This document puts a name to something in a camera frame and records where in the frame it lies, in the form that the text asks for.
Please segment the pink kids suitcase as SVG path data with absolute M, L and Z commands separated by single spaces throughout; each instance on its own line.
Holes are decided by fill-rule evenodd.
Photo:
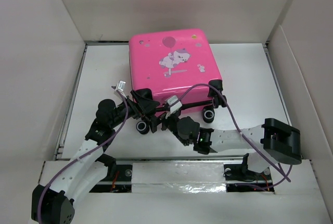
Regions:
M 134 91 L 150 90 L 164 104 L 171 96 L 183 105 L 210 102 L 208 84 L 223 89 L 222 76 L 204 32 L 200 29 L 145 33 L 129 40 L 129 63 Z

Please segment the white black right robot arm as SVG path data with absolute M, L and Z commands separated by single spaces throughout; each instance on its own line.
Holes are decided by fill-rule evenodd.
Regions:
M 299 165 L 302 163 L 300 131 L 275 118 L 266 118 L 264 124 L 235 130 L 203 128 L 190 117 L 177 115 L 153 116 L 150 129 L 157 127 L 169 130 L 184 146 L 193 146 L 199 154 L 208 155 L 227 150 L 249 150 L 245 155 L 240 172 L 243 177 L 252 179 L 269 166 L 279 164 Z

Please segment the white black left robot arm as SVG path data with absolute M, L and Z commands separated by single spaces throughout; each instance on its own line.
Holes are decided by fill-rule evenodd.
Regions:
M 75 208 L 101 180 L 117 176 L 116 159 L 105 154 L 129 118 L 154 116 L 159 102 L 132 91 L 116 105 L 111 99 L 98 104 L 96 118 L 74 157 L 46 185 L 32 192 L 31 218 L 37 223 L 71 223 Z

